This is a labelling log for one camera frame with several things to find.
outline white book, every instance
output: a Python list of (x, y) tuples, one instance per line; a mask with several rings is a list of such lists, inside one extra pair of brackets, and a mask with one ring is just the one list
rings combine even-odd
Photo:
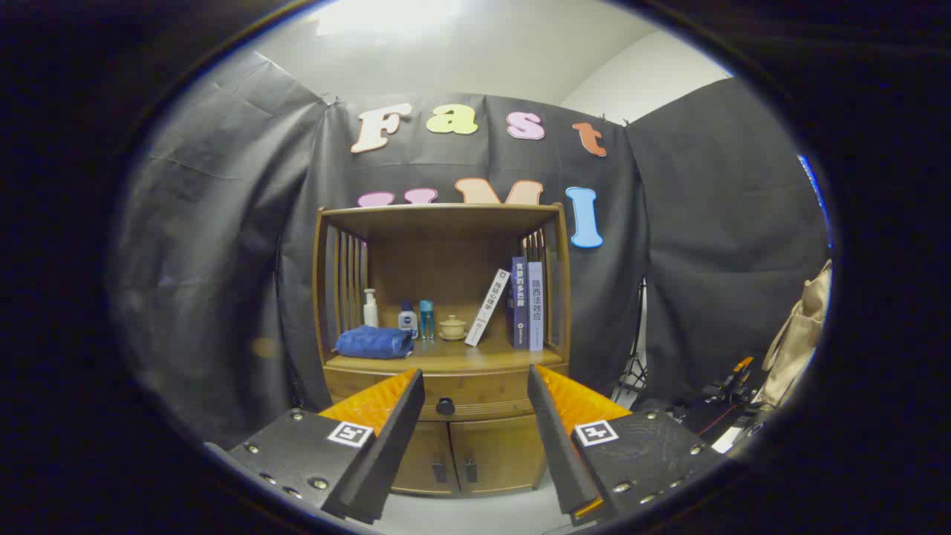
[(485, 327), (489, 325), (489, 318), (492, 317), (492, 313), (495, 311), (495, 305), (498, 305), (498, 300), (502, 298), (502, 292), (505, 290), (505, 284), (507, 282), (509, 282), (509, 272), (505, 269), (500, 269), (498, 273), (495, 274), (495, 280), (493, 280), (492, 285), (489, 286), (489, 292), (485, 294), (482, 307), (479, 308), (478, 314), (475, 316), (473, 324), (469, 328), (469, 335), (466, 336), (466, 344), (469, 346), (475, 347), (482, 338), (482, 333), (485, 332)]
[(545, 288), (541, 262), (529, 262), (529, 351), (541, 351), (545, 346)]

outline blue towel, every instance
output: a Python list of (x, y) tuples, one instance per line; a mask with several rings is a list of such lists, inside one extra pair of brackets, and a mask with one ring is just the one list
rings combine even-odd
[(413, 334), (398, 328), (360, 326), (337, 339), (337, 351), (348, 357), (398, 359), (413, 350)]

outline yellow letter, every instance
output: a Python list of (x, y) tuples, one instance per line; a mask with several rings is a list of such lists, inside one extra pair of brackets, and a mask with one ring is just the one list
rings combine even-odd
[(462, 104), (446, 104), (433, 110), (426, 128), (435, 133), (470, 134), (478, 129), (476, 111)]

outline book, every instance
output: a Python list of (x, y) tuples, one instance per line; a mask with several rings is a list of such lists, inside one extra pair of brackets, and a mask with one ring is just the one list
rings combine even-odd
[(541, 351), (545, 346), (545, 288), (541, 276), (541, 262), (528, 263), (529, 297), (529, 351)]
[(525, 257), (512, 257), (512, 275), (510, 277), (512, 293), (512, 347), (529, 348), (529, 310), (525, 286)]
[(505, 295), (505, 284), (508, 282), (509, 272), (500, 269), (495, 274), (495, 279), (489, 286), (489, 291), (485, 294), (485, 300), (482, 301), (482, 306), (479, 307), (478, 314), (469, 328), (469, 334), (466, 336), (467, 345), (475, 347), (482, 338), (482, 333), (485, 332), (485, 327), (489, 325), (489, 319), (492, 318), (492, 313), (495, 311), (495, 305), (498, 305), (499, 299)]

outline red wire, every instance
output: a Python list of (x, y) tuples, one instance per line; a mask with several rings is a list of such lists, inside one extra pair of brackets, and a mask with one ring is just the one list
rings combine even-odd
[(728, 409), (727, 409), (727, 412), (724, 412), (723, 414), (721, 414), (720, 417), (717, 418), (716, 420), (714, 420), (713, 423), (711, 423), (709, 426), (704, 427), (704, 430), (703, 430), (703, 431), (700, 431), (699, 433), (697, 433), (697, 435), (698, 435), (698, 436), (699, 436), (699, 435), (702, 435), (702, 434), (706, 433), (707, 431), (709, 431), (709, 429), (710, 429), (711, 427), (716, 426), (716, 423), (719, 422), (719, 421), (721, 421), (721, 420), (723, 420), (723, 417), (726, 416), (727, 414), (729, 414), (729, 412), (730, 412), (731, 410), (733, 410), (734, 408), (736, 408), (736, 405), (734, 405), (734, 406), (728, 408)]

